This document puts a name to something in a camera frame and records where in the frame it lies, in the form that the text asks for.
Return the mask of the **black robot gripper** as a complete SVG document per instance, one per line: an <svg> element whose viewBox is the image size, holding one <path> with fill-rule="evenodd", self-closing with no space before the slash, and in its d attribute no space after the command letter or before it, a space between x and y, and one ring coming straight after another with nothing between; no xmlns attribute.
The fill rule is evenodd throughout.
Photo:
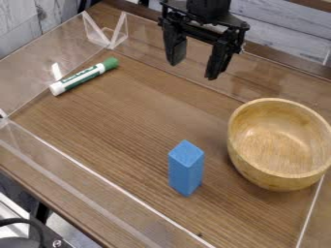
<svg viewBox="0 0 331 248"><path fill-rule="evenodd" d="M213 80L226 69L234 46L241 46L249 24L229 13L230 0L160 0L158 25L166 61L186 57L186 36L213 44L204 76Z"/></svg>

